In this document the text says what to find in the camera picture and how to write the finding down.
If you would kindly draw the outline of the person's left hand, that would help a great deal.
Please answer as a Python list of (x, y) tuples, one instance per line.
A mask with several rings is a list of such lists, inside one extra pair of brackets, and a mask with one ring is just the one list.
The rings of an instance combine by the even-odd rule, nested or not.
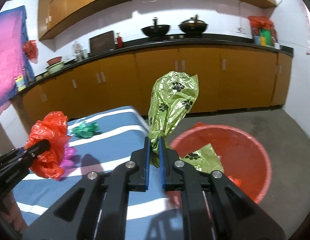
[(28, 227), (12, 192), (0, 200), (0, 214), (19, 235)]

